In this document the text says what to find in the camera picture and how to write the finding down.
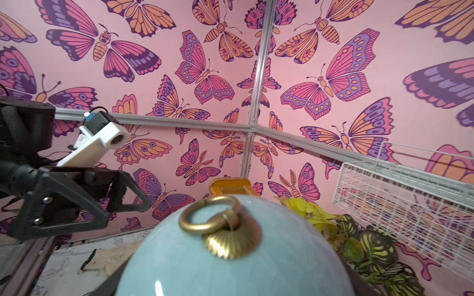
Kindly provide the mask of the large light blue canister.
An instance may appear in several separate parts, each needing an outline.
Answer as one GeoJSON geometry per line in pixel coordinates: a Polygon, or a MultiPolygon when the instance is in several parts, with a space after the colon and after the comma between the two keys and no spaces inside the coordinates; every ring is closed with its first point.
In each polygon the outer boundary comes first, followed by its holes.
{"type": "Polygon", "coordinates": [[[352,296],[326,239],[255,196],[205,199],[159,223],[130,258],[119,296],[352,296]]]}

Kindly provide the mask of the green leafy plant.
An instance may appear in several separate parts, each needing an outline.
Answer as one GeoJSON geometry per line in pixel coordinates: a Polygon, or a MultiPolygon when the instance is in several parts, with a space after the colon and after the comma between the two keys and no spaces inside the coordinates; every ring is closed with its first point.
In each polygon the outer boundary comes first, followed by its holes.
{"type": "Polygon", "coordinates": [[[424,296],[415,271],[399,260],[395,243],[385,233],[362,227],[348,215],[334,215],[296,197],[276,197],[284,207],[306,220],[379,296],[424,296]]]}

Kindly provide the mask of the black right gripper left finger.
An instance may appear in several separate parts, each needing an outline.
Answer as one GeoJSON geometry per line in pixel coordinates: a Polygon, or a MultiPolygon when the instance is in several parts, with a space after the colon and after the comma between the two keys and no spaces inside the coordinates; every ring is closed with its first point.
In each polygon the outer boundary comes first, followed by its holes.
{"type": "Polygon", "coordinates": [[[126,269],[128,259],[125,263],[118,267],[118,269],[105,280],[97,289],[95,289],[90,296],[114,296],[117,292],[117,288],[122,277],[124,270],[126,269]]]}

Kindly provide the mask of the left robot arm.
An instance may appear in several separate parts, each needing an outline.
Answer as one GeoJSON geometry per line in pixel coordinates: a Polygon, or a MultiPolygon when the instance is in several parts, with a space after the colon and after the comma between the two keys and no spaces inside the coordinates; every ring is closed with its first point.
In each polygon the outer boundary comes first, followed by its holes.
{"type": "Polygon", "coordinates": [[[52,146],[56,109],[48,103],[1,98],[1,197],[22,206],[7,234],[19,241],[104,229],[117,212],[144,212],[150,199],[130,174],[98,168],[130,133],[111,114],[90,112],[73,151],[60,160],[52,146]]]}

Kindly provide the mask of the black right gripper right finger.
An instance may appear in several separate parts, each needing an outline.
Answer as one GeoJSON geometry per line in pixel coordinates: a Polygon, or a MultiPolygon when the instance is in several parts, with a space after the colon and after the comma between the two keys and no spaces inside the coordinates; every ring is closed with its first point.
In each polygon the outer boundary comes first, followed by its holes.
{"type": "Polygon", "coordinates": [[[351,284],[356,296],[378,296],[378,293],[372,288],[357,272],[355,272],[348,264],[344,263],[351,284]]]}

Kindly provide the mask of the wooden tiered shelf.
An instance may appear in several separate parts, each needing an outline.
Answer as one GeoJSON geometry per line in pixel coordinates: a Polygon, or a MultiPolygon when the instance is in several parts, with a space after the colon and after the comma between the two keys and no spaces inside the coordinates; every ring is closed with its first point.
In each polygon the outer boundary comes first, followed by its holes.
{"type": "Polygon", "coordinates": [[[209,190],[212,196],[223,196],[232,194],[243,194],[259,196],[251,185],[251,182],[245,178],[217,178],[211,182],[209,190]]]}

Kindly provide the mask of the beige cloth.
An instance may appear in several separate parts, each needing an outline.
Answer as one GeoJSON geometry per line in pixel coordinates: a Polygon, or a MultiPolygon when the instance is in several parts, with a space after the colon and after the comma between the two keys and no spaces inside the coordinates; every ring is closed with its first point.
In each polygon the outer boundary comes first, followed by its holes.
{"type": "Polygon", "coordinates": [[[86,273],[96,271],[99,276],[108,278],[130,259],[142,243],[136,241],[113,249],[95,249],[80,270],[86,273]]]}

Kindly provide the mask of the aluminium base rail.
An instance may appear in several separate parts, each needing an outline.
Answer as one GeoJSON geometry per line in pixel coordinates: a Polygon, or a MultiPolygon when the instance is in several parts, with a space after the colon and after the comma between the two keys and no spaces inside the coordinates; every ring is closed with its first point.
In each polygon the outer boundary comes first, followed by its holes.
{"type": "Polygon", "coordinates": [[[47,259],[54,237],[1,246],[1,295],[25,296],[47,259]]]}

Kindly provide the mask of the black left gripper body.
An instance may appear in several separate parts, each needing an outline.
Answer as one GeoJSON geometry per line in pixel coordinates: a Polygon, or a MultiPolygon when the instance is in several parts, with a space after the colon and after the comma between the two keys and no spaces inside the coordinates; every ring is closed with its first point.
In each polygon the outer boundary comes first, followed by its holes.
{"type": "Polygon", "coordinates": [[[120,172],[103,168],[21,165],[7,174],[7,195],[22,201],[7,229],[19,241],[104,229],[111,212],[101,204],[120,172]]]}

